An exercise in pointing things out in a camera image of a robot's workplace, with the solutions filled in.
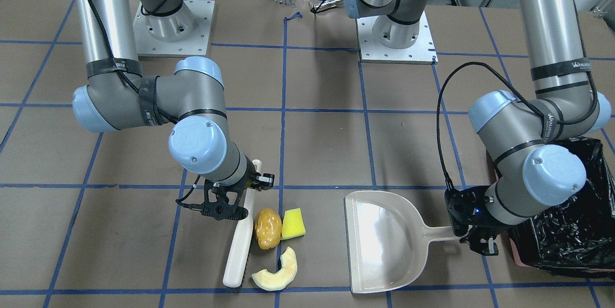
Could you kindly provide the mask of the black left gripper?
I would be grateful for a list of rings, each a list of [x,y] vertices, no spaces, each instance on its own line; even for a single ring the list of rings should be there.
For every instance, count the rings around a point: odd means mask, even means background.
[[[453,233],[459,243],[468,243],[475,253],[498,256],[495,240],[505,231],[505,224],[495,219],[486,208],[488,185],[457,190],[449,185],[444,200],[452,222]]]

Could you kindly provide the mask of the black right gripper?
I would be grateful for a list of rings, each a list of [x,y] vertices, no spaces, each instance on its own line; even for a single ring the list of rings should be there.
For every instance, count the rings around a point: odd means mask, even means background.
[[[240,179],[231,184],[214,183],[208,179],[204,182],[204,198],[201,210],[202,216],[209,216],[217,221],[221,220],[245,220],[249,211],[240,206],[243,193],[248,188],[257,191],[272,188],[275,175],[272,173],[260,173],[254,164],[248,164]]]

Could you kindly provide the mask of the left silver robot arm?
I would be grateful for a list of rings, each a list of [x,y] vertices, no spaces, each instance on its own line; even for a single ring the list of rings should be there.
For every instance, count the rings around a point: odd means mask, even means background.
[[[457,190],[437,149],[453,233],[472,251],[498,255],[496,237],[566,201],[586,183],[580,158],[555,141],[603,128],[611,106],[598,93],[578,25],[574,0],[519,0],[535,99],[505,86],[469,109],[470,122],[501,174],[491,186]]]

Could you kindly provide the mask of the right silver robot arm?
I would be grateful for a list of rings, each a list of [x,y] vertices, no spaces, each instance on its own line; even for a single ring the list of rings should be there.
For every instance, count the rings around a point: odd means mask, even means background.
[[[218,65],[204,56],[180,60],[171,76],[145,75],[138,60],[129,0],[76,0],[88,84],[73,94],[72,109],[93,133],[172,123],[172,157],[204,177],[204,202],[176,203],[216,220],[245,220],[249,188],[267,190],[275,176],[260,173],[232,141]],[[148,15],[187,12],[184,0],[142,0]]]

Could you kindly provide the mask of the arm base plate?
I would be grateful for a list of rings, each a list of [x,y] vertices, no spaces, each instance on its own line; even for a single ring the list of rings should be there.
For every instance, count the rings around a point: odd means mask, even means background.
[[[411,25],[394,23],[386,15],[359,18],[356,23],[362,62],[439,62],[425,12]]]
[[[214,0],[186,0],[177,13],[156,17],[145,15],[142,6],[138,6],[133,22],[138,56],[205,56],[214,8]]]

